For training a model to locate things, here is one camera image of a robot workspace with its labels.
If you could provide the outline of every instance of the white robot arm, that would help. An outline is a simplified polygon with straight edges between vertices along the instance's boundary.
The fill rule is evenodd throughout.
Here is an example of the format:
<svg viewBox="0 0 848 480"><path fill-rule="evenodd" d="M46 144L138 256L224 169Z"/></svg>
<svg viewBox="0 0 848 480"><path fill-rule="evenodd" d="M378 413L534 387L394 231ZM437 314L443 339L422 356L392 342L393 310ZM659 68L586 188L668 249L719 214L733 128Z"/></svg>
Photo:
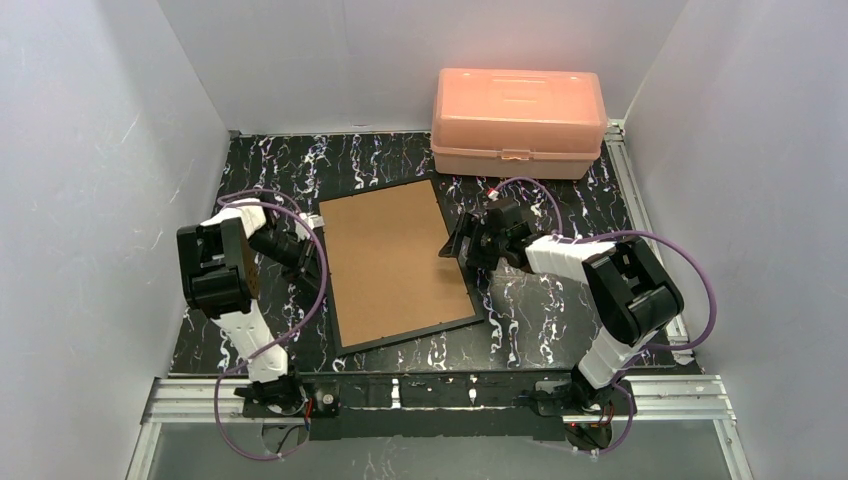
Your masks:
<svg viewBox="0 0 848 480"><path fill-rule="evenodd" d="M680 292L643 239L575 243L535 233L511 199L490 202L484 215L461 215L439 255L457 257L463 250L468 267L494 270L505 258L525 272L589 286L603 328L562 389L566 408L605 404L619 372L683 310Z"/></svg>
<svg viewBox="0 0 848 480"><path fill-rule="evenodd" d="M237 200L233 203L249 203L251 200ZM221 222L231 219L241 220L244 236L247 240L266 224L265 212L262 207L246 206L225 208L214 217L202 222L200 226L220 226ZM223 254L221 255L218 259L215 259L213 255L213 261L223 260ZM252 269L248 268L248 271L255 272L255 266ZM220 313L218 318L210 318L215 325L218 325L224 331L230 341L233 342L241 358L247 358L250 354L274 340L274 336L271 334L271 330L268 328L268 324L259 310L259 292L255 291L253 293L255 293L255 297L251 298L247 312L236 310ZM280 376L288 373L288 363L286 351L283 350L283 347L275 345L248 363L248 376L251 382L273 382Z"/></svg>
<svg viewBox="0 0 848 480"><path fill-rule="evenodd" d="M258 200L274 201L261 195ZM259 309L256 252L279 262L281 275L307 295L317 294L320 278L314 245L298 232L277 231L274 212L256 203L257 198L238 200L200 225L177 231L186 302L218 325L244 359L274 340ZM250 359L247 369L251 387L236 389L237 395L282 411L302 404L304 390L281 346Z"/></svg>

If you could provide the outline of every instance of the white wall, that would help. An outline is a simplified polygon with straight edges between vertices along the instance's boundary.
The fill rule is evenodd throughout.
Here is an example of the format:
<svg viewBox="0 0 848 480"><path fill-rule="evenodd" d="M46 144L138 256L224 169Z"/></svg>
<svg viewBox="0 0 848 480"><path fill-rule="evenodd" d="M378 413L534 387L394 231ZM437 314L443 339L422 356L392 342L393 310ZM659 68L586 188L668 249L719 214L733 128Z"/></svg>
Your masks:
<svg viewBox="0 0 848 480"><path fill-rule="evenodd" d="M848 471L846 23L845 2L692 0L626 124L654 226L716 284L698 359L757 478ZM703 324L701 287L671 264Z"/></svg>
<svg viewBox="0 0 848 480"><path fill-rule="evenodd" d="M0 13L0 478L123 478L227 132L155 0Z"/></svg>
<svg viewBox="0 0 848 480"><path fill-rule="evenodd" d="M159 0L227 128L429 129L442 67L596 72L622 118L685 0Z"/></svg>

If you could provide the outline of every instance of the box latch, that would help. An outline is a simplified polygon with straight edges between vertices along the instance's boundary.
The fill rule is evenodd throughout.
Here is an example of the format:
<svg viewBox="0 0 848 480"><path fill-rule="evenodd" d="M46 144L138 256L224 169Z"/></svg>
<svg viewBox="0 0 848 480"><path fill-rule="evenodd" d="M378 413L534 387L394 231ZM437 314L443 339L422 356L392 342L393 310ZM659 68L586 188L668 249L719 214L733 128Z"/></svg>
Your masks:
<svg viewBox="0 0 848 480"><path fill-rule="evenodd" d="M533 156L533 153L530 150L510 150L503 149L500 152L500 156L504 160L530 160Z"/></svg>

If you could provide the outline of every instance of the black table surface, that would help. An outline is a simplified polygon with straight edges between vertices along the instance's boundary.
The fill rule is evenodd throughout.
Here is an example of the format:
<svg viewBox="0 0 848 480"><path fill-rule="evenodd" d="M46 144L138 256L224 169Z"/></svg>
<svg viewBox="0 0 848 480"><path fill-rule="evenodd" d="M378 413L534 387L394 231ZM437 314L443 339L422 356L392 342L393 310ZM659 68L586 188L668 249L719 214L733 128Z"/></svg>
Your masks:
<svg viewBox="0 0 848 480"><path fill-rule="evenodd" d="M369 186L433 175L427 133L239 137L230 145L218 193L266 187L285 192L304 211L319 198L355 193ZM453 225L462 210L482 211L489 188L499 179L438 175L442 214ZM579 181L542 182L557 199L566 236L630 228L627 208L609 154ZM556 228L549 201L532 185L511 184L503 194L517 199L538 229ZM280 278L280 266L257 255L260 308L272 333L280 335L310 305L295 301L295 287ZM588 288L551 275L528 275L503 263L478 274L486 319L375 350L337 356L326 302L286 345L302 372L422 372L439 370L524 370L571 368L586 353L601 326ZM667 343L665 335L655 337ZM210 375L236 364L238 354L221 331L199 311L186 311L171 363L171 374ZM644 352L642 367L672 367L664 351Z"/></svg>

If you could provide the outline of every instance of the cardboard sheet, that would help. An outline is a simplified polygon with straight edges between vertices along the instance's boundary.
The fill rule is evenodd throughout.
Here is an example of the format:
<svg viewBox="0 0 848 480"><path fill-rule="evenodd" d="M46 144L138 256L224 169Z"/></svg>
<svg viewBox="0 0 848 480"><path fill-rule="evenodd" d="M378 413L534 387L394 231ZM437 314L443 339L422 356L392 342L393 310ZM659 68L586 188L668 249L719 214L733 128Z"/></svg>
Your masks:
<svg viewBox="0 0 848 480"><path fill-rule="evenodd" d="M343 351L478 320L456 259L438 256L448 232L429 180L319 209Z"/></svg>

